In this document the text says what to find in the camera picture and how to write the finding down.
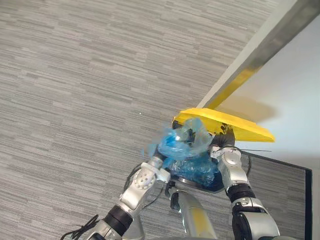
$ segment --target yellow plastic object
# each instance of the yellow plastic object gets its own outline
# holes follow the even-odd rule
[[[255,122],[232,116],[209,108],[189,108],[181,111],[173,118],[178,124],[183,125],[190,118],[200,118],[208,132],[212,134],[224,133],[221,129],[227,124],[233,129],[237,141],[248,142],[274,142],[275,137],[265,128],[258,126]]]

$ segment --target black cable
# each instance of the black cable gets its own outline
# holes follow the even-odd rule
[[[160,192],[159,192],[158,195],[155,197],[155,199],[154,199],[152,202],[150,202],[150,203],[148,203],[147,205],[145,205],[142,209],[145,209],[145,208],[149,207],[151,204],[153,204],[155,201],[157,201],[157,199],[160,197],[160,195],[161,195],[162,192],[164,191],[164,187],[165,187],[165,186],[162,186]]]
[[[247,156],[248,156],[248,169],[246,170],[246,176],[248,177],[249,173],[251,171],[252,161],[251,161],[251,156],[249,156],[249,155],[247,155]]]
[[[79,229],[65,233],[60,238],[60,240],[65,239],[65,237],[70,234],[71,234],[71,239],[78,240],[83,233],[85,233],[86,231],[92,229],[95,225],[97,225],[97,223],[99,222],[98,217],[99,215],[97,214],[94,217],[92,217],[85,225],[81,226]]]
[[[136,172],[138,172],[139,170],[141,169],[141,163],[137,164],[133,169],[132,171],[130,172],[130,174],[128,175],[128,177],[126,178],[125,180],[125,184],[123,186],[123,192],[125,190],[127,190],[127,188],[129,187],[129,184],[130,184],[130,179],[133,175],[135,175]]]

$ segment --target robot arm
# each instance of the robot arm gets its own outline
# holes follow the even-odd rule
[[[170,173],[161,168],[163,160],[164,156],[157,153],[149,162],[141,164],[132,184],[121,194],[107,216],[91,229],[86,240],[122,240],[134,218],[139,215],[156,179],[169,182]]]
[[[275,220],[256,198],[241,167],[240,151],[233,146],[213,147],[211,156],[218,159],[225,192],[231,201],[235,239],[262,240],[265,237],[270,239],[279,236]]]

